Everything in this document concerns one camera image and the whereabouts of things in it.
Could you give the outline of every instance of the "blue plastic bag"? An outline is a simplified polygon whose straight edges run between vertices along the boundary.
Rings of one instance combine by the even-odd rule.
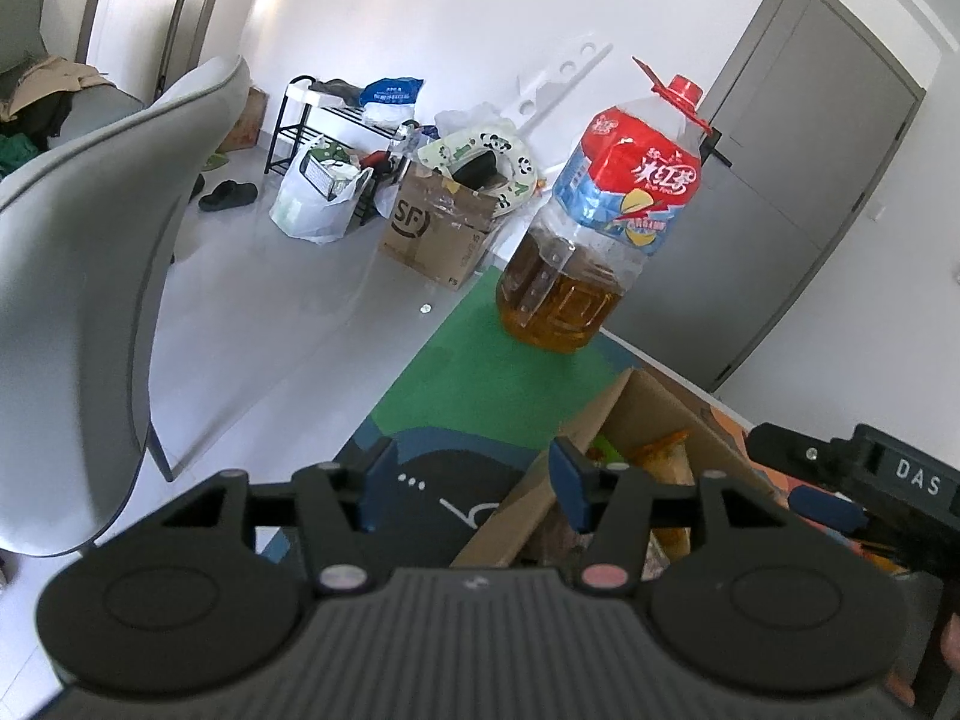
[[[381,79],[373,81],[360,94],[360,105],[382,103],[384,105],[413,105],[419,90],[424,85],[420,79]]]

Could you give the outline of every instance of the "door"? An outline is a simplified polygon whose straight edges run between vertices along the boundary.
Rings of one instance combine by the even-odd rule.
[[[124,92],[152,103],[176,0],[99,0],[88,64]]]
[[[707,391],[829,257],[922,95],[833,0],[781,0],[733,71],[702,188],[607,322]]]

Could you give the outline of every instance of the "chair leg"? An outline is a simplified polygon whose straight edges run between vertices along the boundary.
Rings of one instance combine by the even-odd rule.
[[[152,422],[147,429],[147,450],[150,452],[152,459],[154,459],[154,463],[157,464],[157,468],[160,469],[163,478],[168,482],[173,482],[174,472],[170,469],[166,452],[163,451],[160,437],[157,435],[157,431],[154,429],[154,423]]]

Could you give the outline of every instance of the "floor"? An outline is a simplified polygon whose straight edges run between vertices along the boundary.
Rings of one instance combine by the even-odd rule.
[[[176,480],[149,460],[111,538],[221,469],[281,481],[327,461],[459,300],[376,253],[383,220],[317,247],[269,218],[280,179],[261,149],[205,175],[253,181],[256,204],[205,215],[192,203],[176,242],[151,369],[152,415]],[[258,533],[261,546],[272,533]],[[34,608],[75,556],[3,555],[0,720],[30,717],[58,690]]]

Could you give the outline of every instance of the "red label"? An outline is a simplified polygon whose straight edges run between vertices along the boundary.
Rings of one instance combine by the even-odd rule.
[[[597,189],[635,193],[622,209],[624,220],[646,220],[685,205],[700,186],[698,157],[618,108],[597,116],[581,143]]]

